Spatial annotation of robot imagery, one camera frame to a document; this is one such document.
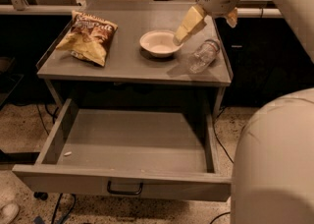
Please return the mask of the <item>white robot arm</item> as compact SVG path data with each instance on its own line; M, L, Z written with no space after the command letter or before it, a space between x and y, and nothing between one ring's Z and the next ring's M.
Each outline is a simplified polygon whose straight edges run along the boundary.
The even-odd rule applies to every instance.
M314 0L272 0L306 53L314 56ZM238 0L197 0L176 43L198 33L204 18L226 17ZM237 144L231 224L314 224L314 88L259 109Z

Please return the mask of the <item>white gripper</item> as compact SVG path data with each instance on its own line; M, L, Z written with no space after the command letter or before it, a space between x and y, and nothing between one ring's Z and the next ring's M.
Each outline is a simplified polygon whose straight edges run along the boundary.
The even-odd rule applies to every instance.
M227 24L231 28L235 28L237 25L237 8L235 8L237 2L238 0L197 0L197 4L189 8L176 30L174 43L181 45L203 30L206 27L207 14L212 17L227 15Z

